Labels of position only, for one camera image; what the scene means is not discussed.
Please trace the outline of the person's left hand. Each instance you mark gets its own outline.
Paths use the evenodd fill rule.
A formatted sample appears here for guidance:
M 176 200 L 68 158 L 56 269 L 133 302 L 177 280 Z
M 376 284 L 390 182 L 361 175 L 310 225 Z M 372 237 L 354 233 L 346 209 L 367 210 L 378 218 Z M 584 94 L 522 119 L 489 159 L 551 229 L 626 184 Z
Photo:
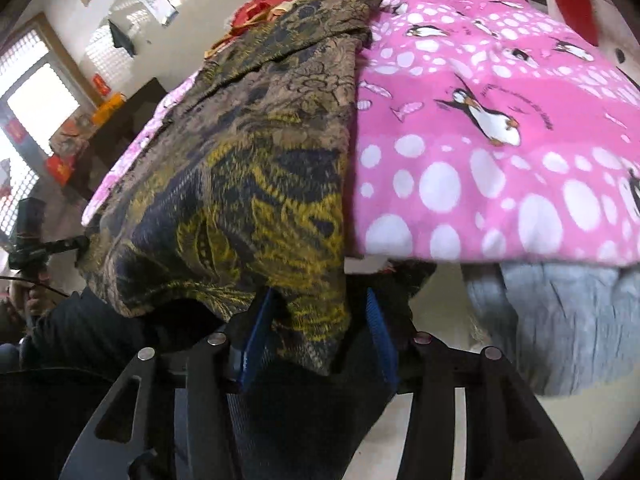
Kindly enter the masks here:
M 26 328 L 33 328 L 37 321 L 48 314 L 55 302 L 47 289 L 48 281 L 17 273 L 10 281 L 9 312 L 13 321 Z

